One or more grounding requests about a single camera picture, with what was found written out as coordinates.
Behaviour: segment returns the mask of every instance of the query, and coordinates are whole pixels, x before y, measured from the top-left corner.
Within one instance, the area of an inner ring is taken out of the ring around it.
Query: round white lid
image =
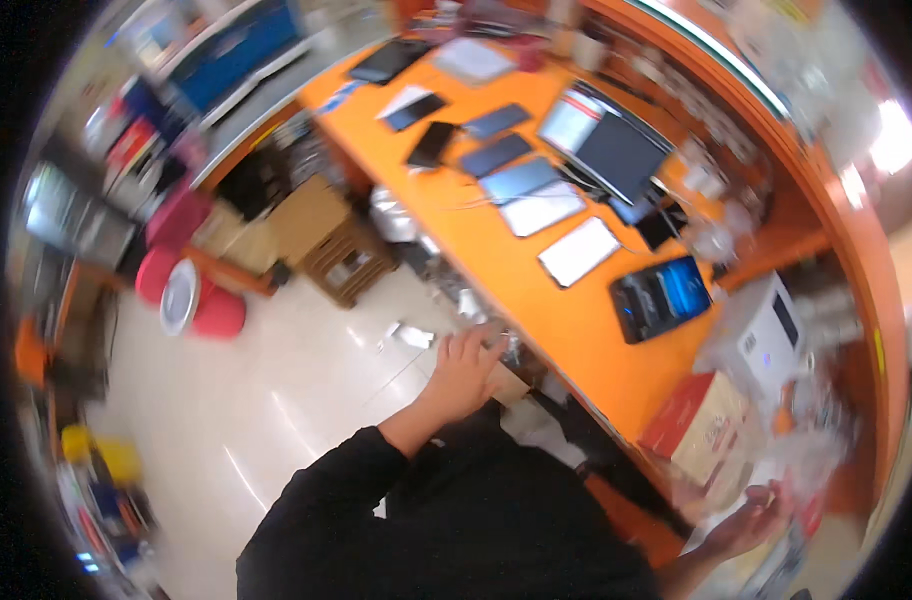
[[[199,273],[192,260],[184,258],[175,265],[159,304],[166,335],[179,335],[193,321],[199,306],[199,283]]]

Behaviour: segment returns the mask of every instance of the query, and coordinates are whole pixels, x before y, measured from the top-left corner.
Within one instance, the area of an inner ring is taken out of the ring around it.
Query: hand
[[[476,412],[496,391],[496,384],[486,380],[508,342],[501,337],[492,348],[483,350],[486,330],[485,325],[478,325],[447,335],[439,343],[436,369],[415,402],[431,407],[445,424]]]
[[[746,498],[746,504],[710,531],[702,543],[702,548],[724,561],[759,546],[789,518],[790,504],[776,481],[747,487]]]

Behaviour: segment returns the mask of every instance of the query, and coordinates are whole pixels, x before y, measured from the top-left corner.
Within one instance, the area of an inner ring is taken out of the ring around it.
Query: black jacket
[[[412,462],[367,427],[298,471],[237,560],[239,599],[655,598],[579,476],[484,412]]]

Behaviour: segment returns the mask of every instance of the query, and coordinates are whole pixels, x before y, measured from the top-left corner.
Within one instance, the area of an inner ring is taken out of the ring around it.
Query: fingers
[[[767,505],[771,491],[767,486],[749,486],[746,487],[746,503],[756,505]]]
[[[462,358],[473,364],[479,362],[480,350],[483,347],[483,339],[486,337],[486,331],[489,329],[486,325],[476,325],[469,330],[463,348]]]
[[[472,364],[477,364],[487,330],[487,325],[476,325],[457,333],[449,342],[449,357],[453,360],[468,360]]]
[[[453,336],[449,335],[442,338],[439,347],[436,348],[436,366],[444,365],[449,360],[449,346],[453,342]]]
[[[509,338],[507,338],[505,335],[501,335],[499,336],[499,341],[496,342],[493,347],[486,350],[486,353],[483,355],[481,361],[482,365],[486,367],[487,372],[491,372],[495,368],[496,363],[499,362],[499,358],[503,355],[509,346]]]
[[[785,526],[791,512],[791,503],[776,486],[773,488],[773,501],[759,514],[753,529],[764,540]]]
[[[449,358],[452,360],[460,360],[462,358],[466,337],[468,337],[468,333],[465,330],[449,336]]]

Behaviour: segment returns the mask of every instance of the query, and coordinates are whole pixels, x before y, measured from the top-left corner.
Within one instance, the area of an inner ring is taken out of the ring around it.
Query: orange countertop
[[[361,57],[357,54],[307,84],[299,102],[309,109],[325,104],[346,82],[348,68]],[[587,210],[563,222],[529,238],[517,239],[494,207],[479,205],[483,191],[468,175],[446,167],[432,173],[410,174],[403,164],[430,120],[462,123],[510,101],[519,102],[534,115],[534,119],[515,130],[534,146],[536,153],[560,162],[535,137],[535,131],[575,77],[566,68],[550,63],[538,73],[512,72],[487,86],[471,88],[439,73],[423,60],[385,87],[367,85],[355,90],[342,105],[317,115],[316,120],[366,174],[390,188],[446,257],[523,334],[530,346],[606,417],[619,436],[633,443],[678,379],[689,372],[712,325],[714,310],[654,340],[627,344],[607,286],[630,272],[683,256],[684,249],[671,241],[658,252],[649,252],[635,229],[622,225],[607,206],[593,202],[588,203]],[[393,133],[375,116],[406,85],[432,90],[449,105],[405,131]],[[606,88],[606,93],[671,141],[684,139],[685,130],[661,109],[611,87]],[[457,139],[443,161],[453,164],[457,157],[479,145],[470,139]],[[670,159],[659,176],[680,191],[681,186],[674,184],[682,170],[680,163]],[[685,193],[683,197],[697,208],[706,209],[704,198]],[[539,266],[536,256],[593,215],[601,217],[626,247],[571,288],[560,290]]]

